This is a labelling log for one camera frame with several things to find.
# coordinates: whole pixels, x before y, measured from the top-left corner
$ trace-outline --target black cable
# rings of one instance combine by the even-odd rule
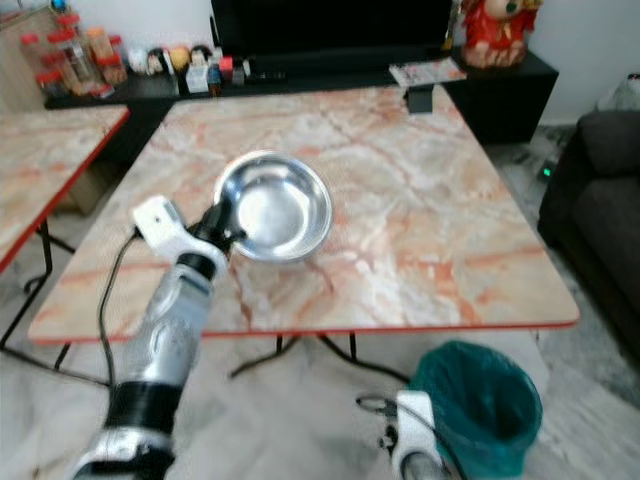
[[[113,284],[115,283],[116,276],[118,275],[118,270],[120,269],[120,264],[122,263],[124,254],[127,253],[127,249],[137,238],[140,238],[140,233],[136,229],[136,231],[127,239],[122,247],[120,247],[120,251],[116,256],[116,260],[115,262],[113,262],[113,266],[111,267],[107,285],[104,288],[104,292],[102,292],[102,298],[100,299],[100,306],[98,308],[98,329],[100,331],[100,342],[102,343],[102,349],[104,350],[104,357],[107,361],[107,372],[109,375],[109,400],[113,398],[113,394],[116,388],[116,368],[113,361],[113,352],[111,351],[111,345],[109,343],[107,331],[104,326],[104,311],[107,308],[107,303],[109,302],[109,297],[111,296],[111,290],[113,289]]]
[[[406,405],[398,403],[391,398],[385,397],[384,395],[376,395],[376,394],[363,395],[359,398],[356,398],[356,405],[358,405],[360,408],[368,412],[383,413],[384,411],[383,409],[380,409],[380,408],[374,409],[365,405],[365,402],[370,402],[370,401],[385,402],[387,404],[386,406],[387,408],[389,405],[392,405],[396,408],[396,411],[398,409],[404,410],[406,413],[408,413],[413,418],[418,420],[418,422],[420,422],[423,426],[428,428],[431,431],[431,433],[433,433],[433,436],[436,437],[436,440],[438,440],[438,442],[440,442],[440,444],[445,448],[449,457],[451,457],[451,461],[453,462],[453,465],[456,467],[456,470],[458,471],[458,476],[460,477],[460,480],[468,480],[468,477],[464,473],[464,469],[462,468],[462,463],[460,463],[460,459],[458,458],[456,453],[453,451],[453,447],[451,446],[449,441],[440,432],[438,432],[435,428],[433,428],[431,424],[422,417],[422,415],[420,415],[415,410],[407,407]]]

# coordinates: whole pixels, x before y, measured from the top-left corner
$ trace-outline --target teal trash bin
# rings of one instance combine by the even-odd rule
[[[542,423],[542,403],[529,376],[510,358],[449,342],[422,358],[409,388],[431,397],[436,430],[468,477],[522,475]]]

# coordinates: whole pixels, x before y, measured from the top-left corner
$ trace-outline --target metal table leg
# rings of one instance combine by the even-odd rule
[[[234,379],[236,378],[238,375],[240,375],[241,373],[244,373],[248,370],[251,370],[252,368],[255,368],[259,365],[262,365],[263,363],[266,362],[270,362],[271,360],[274,360],[276,358],[279,358],[281,356],[283,356],[285,353],[287,353],[289,350],[291,350],[291,347],[293,347],[295,345],[295,343],[300,340],[300,337],[293,337],[291,338],[291,340],[289,340],[284,346],[282,345],[282,336],[278,336],[276,339],[276,351],[269,354],[269,355],[265,355],[264,357],[260,357],[257,358],[255,360],[251,360],[248,362],[243,363],[242,365],[240,365],[239,367],[237,367],[236,369],[234,369],[230,374],[229,374],[229,378],[230,379]],[[357,349],[356,349],[356,336],[354,333],[349,334],[349,347],[350,347],[350,354],[347,354],[345,352],[343,352],[342,350],[340,350],[340,347],[338,347],[335,343],[333,343],[331,340],[329,340],[329,338],[327,338],[325,335],[319,335],[318,336],[318,340],[320,340],[320,342],[322,342],[327,348],[329,348],[329,350],[331,350],[333,353],[335,353],[338,357],[340,357],[342,360],[344,360],[345,362],[354,365],[356,367],[359,368],[363,368],[365,370],[371,370],[374,372],[378,372],[378,373],[382,373],[384,375],[388,375],[390,377],[395,378],[396,380],[399,380],[400,382],[407,384],[409,383],[409,377],[407,377],[406,375],[396,372],[395,370],[389,368],[389,367],[385,367],[383,365],[377,365],[375,363],[371,363],[371,362],[364,362],[361,360],[358,360],[357,357]]]
[[[340,347],[338,347],[338,345],[336,345],[331,340],[329,340],[329,338],[326,337],[325,335],[318,336],[318,340],[320,340],[329,350],[331,350],[333,353],[335,353],[338,357],[340,357],[345,362],[365,370],[371,370],[373,372],[378,372],[378,373],[382,373],[383,375],[393,377],[396,380],[405,384],[409,383],[410,381],[409,377],[407,377],[406,375],[400,372],[396,372],[392,368],[385,367],[384,365],[377,365],[375,363],[363,362],[362,360],[358,360],[356,356],[356,340],[355,339],[356,339],[355,334],[353,333],[349,334],[349,340],[351,344],[351,355],[349,355],[343,352],[342,350],[340,350]]]
[[[38,228],[36,233],[42,237],[42,230],[40,228]],[[56,247],[61,248],[62,250],[65,250],[65,251],[69,252],[71,255],[76,253],[76,249],[75,248],[73,248],[71,245],[69,245],[64,240],[59,239],[55,235],[51,235],[51,233],[49,233],[48,229],[47,229],[46,235],[49,237],[49,242],[54,244]]]
[[[27,312],[27,310],[29,309],[29,307],[31,306],[35,298],[38,296],[38,293],[40,293],[40,290],[42,290],[42,287],[44,286],[49,276],[51,276],[51,272],[53,271],[53,261],[51,258],[51,243],[53,242],[51,241],[51,236],[49,235],[49,226],[46,220],[42,222],[42,225],[40,225],[40,228],[38,229],[38,234],[42,238],[42,250],[44,252],[45,272],[39,277],[31,279],[29,280],[29,282],[27,282],[27,285],[29,284],[35,285],[35,288],[29,292],[29,296],[27,297],[26,301],[20,308],[20,311],[12,320],[11,324],[9,325],[9,328],[7,328],[4,335],[2,335],[2,338],[0,338],[0,352],[10,357],[21,360],[25,363],[28,363],[29,365],[32,365],[34,367],[47,370],[49,372],[59,373],[60,375],[65,375],[67,377],[84,380],[87,382],[94,383],[96,385],[102,385],[107,387],[108,386],[107,382],[105,382],[104,380],[100,380],[97,378],[93,378],[89,375],[84,375],[82,373],[76,373],[70,370],[60,368],[62,361],[64,360],[65,356],[67,355],[67,352],[69,351],[69,348],[71,347],[70,343],[67,343],[62,347],[62,350],[60,351],[60,354],[58,355],[58,358],[56,359],[56,362],[53,367],[47,365],[45,362],[38,360],[37,358],[33,358],[25,353],[22,353],[18,350],[15,350],[14,348],[7,346],[7,341],[11,337],[11,334],[14,332],[14,330],[20,323],[20,320],[22,320],[22,317]]]
[[[263,363],[270,362],[271,360],[274,360],[274,359],[276,359],[278,357],[283,356],[285,353],[287,353],[289,350],[291,350],[291,348],[293,348],[293,346],[296,343],[298,343],[298,340],[300,340],[300,337],[292,337],[287,343],[282,345],[282,337],[278,336],[278,338],[276,339],[276,351],[275,352],[270,353],[269,355],[265,355],[264,357],[259,357],[259,358],[256,358],[255,360],[250,360],[248,362],[243,363],[239,367],[235,368],[229,374],[229,379],[233,380],[238,375],[240,375],[243,372],[246,372],[247,370],[251,370],[252,368],[258,367],[258,366],[262,365]]]

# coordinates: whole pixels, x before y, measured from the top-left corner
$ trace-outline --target black television screen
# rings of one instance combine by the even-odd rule
[[[452,0],[213,0],[225,53],[440,46]]]

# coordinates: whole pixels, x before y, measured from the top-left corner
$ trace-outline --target red figurine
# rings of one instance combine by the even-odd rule
[[[467,44],[465,61],[474,67],[510,67],[520,63],[543,0],[463,0]]]

